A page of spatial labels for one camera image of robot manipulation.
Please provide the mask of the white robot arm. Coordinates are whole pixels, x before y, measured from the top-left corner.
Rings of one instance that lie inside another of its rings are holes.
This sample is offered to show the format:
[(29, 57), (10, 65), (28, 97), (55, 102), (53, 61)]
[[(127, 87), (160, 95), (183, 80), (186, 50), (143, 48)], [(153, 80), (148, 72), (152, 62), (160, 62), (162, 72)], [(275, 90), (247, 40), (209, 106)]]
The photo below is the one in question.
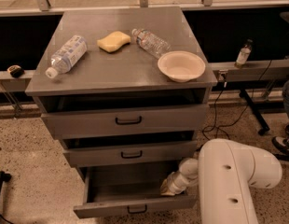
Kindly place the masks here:
[(272, 189), (282, 179), (277, 158), (258, 147), (227, 139), (206, 142), (164, 179), (160, 194), (174, 196), (197, 185), (202, 224), (258, 224), (250, 188)]

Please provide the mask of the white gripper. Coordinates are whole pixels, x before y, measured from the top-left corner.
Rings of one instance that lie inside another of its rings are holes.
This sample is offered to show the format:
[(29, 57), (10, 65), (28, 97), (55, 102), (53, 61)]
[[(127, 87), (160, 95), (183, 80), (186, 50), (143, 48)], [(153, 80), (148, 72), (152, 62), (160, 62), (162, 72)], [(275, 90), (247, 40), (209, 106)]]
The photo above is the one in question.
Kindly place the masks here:
[(174, 196), (181, 194), (188, 187), (195, 185), (194, 179), (188, 179), (179, 171), (172, 172), (168, 175), (167, 180), (164, 179), (160, 187), (161, 196)]

